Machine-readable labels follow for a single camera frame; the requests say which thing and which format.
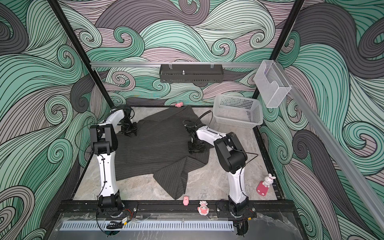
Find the dark grey striped shirt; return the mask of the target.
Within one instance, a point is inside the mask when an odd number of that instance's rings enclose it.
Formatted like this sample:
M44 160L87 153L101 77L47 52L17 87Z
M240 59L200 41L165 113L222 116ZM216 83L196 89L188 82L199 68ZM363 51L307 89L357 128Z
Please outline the dark grey striped shirt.
M137 123L137 135L118 134L115 172L118 181L151 174L174 199L187 188L188 174L207 165L210 145L202 153L190 153L191 137L184 122L196 122L191 107L167 108Z

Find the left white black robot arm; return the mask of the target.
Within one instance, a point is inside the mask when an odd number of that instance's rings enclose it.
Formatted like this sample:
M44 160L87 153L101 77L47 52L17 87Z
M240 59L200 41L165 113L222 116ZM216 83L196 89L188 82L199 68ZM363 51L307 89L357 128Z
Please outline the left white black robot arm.
M117 186L115 156L118 149L116 127L127 136L137 134L137 123L132 122L133 109L120 106L112 109L101 123L90 126L91 149L97 156L100 169L101 190L98 194L98 206L101 210L122 212L125 206Z

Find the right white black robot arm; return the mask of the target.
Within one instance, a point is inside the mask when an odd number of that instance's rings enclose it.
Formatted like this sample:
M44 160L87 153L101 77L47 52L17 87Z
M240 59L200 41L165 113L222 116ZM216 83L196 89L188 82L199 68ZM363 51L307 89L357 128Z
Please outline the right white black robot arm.
M233 132L220 133L204 124L192 126L185 124L185 128L191 137L191 141L188 143L190 153L204 152L206 144L215 147L219 163L228 173L229 210L234 216L243 215L249 202L249 197L245 193L244 178L248 154L237 135Z

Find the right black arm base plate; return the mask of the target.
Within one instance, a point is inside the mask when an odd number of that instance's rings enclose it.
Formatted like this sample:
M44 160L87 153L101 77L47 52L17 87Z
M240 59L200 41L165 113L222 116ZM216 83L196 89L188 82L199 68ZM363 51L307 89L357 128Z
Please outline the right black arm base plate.
M239 204L235 204L232 201L218 201L216 202L217 216L228 219L256 218L257 214L255 213L252 203L253 202L249 200Z

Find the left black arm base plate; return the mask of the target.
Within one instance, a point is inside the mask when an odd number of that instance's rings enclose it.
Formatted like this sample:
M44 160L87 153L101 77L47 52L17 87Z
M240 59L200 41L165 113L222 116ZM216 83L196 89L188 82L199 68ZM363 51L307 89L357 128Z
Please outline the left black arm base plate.
M138 210L139 203L137 201L123 200L123 208L119 210L115 208L101 208L97 210L98 215L101 218L109 219L123 219L125 217L134 218Z

